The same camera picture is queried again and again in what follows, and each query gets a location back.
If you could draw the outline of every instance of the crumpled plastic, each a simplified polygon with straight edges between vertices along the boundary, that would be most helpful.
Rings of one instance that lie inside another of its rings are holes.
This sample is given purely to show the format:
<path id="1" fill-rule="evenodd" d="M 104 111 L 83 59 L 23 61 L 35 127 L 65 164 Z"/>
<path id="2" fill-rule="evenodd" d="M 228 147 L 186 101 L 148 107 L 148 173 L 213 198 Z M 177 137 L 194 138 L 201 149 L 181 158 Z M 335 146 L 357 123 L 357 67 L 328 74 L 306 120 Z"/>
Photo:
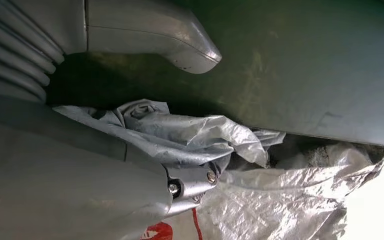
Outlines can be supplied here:
<path id="1" fill-rule="evenodd" d="M 304 155 L 305 168 L 225 171 L 196 210 L 203 239 L 339 239 L 345 196 L 375 178 L 384 158 L 373 162 L 365 149 L 343 142 Z"/>
<path id="2" fill-rule="evenodd" d="M 252 132 L 222 115 L 170 114 L 165 102 L 147 99 L 108 111 L 79 106 L 56 106 L 53 110 L 121 138 L 163 164 L 202 165 L 220 159 L 228 161 L 226 156 L 236 152 L 246 161 L 266 168 L 268 154 L 264 145 L 281 142 L 285 136 L 270 130 Z"/>
<path id="3" fill-rule="evenodd" d="M 214 161 L 224 170 L 233 152 L 246 160 L 224 171 L 202 198 L 196 212 L 203 239 L 336 240 L 345 231 L 345 196 L 376 177 L 384 164 L 365 148 L 336 142 L 306 152 L 290 148 L 269 168 L 268 148 L 282 143 L 285 133 L 252 131 L 220 115 L 174 115 L 166 103 L 146 99 L 112 111 L 53 109 L 124 139 L 163 164 Z"/>

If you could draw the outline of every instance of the red stripe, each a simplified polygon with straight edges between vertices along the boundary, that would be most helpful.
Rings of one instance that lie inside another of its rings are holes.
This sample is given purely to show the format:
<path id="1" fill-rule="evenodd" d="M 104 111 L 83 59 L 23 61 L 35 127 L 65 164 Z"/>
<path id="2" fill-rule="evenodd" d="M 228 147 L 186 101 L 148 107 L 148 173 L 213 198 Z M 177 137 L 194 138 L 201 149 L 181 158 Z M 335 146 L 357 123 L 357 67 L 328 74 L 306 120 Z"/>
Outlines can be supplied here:
<path id="1" fill-rule="evenodd" d="M 200 225 L 198 224 L 197 210 L 195 208 L 192 208 L 192 215 L 193 223 L 195 224 L 196 231 L 198 232 L 198 239 L 203 240 L 203 234 L 201 232 Z"/>

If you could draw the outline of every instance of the gray housing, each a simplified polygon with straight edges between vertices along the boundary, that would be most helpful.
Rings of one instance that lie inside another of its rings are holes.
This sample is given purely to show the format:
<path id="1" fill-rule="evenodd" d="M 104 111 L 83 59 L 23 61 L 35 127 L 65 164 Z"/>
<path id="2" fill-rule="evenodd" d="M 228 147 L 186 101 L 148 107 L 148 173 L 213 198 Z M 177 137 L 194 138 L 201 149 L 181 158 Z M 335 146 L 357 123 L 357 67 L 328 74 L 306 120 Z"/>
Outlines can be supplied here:
<path id="1" fill-rule="evenodd" d="M 196 74 L 221 59 L 194 15 L 164 2 L 0 0 L 0 239 L 139 239 L 174 212 L 160 163 L 44 105 L 54 63 L 88 49 Z"/>

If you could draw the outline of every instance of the dirty surface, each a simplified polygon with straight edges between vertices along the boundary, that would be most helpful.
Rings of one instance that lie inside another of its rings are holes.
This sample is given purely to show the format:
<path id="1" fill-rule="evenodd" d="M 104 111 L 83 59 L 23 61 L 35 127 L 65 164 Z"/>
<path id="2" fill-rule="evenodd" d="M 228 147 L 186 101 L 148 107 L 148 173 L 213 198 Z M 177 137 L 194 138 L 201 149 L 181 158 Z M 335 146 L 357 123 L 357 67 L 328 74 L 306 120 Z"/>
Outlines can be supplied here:
<path id="1" fill-rule="evenodd" d="M 220 50 L 214 69 L 195 75 L 152 54 L 74 54 L 50 76 L 48 103 L 110 109 L 146 98 L 175 114 L 384 145 L 383 2 L 175 2 Z"/>

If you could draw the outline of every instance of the bolt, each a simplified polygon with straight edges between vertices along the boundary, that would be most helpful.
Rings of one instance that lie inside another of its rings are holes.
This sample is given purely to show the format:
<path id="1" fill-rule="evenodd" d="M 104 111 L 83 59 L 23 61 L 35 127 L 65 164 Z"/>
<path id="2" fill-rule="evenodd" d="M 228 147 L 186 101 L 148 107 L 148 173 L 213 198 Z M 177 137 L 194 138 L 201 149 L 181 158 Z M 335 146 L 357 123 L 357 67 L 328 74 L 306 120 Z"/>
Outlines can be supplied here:
<path id="1" fill-rule="evenodd" d="M 196 204 L 199 204 L 201 201 L 201 196 L 196 195 L 196 196 L 192 197 L 192 201 L 194 201 Z"/>
<path id="2" fill-rule="evenodd" d="M 210 182 L 212 184 L 216 182 L 217 177 L 216 177 L 216 174 L 213 171 L 209 170 L 206 173 L 206 177 L 208 179 L 208 182 Z"/>
<path id="3" fill-rule="evenodd" d="M 176 184 L 170 184 L 168 185 L 168 191 L 171 193 L 171 195 L 175 195 L 178 193 L 179 188 Z"/>

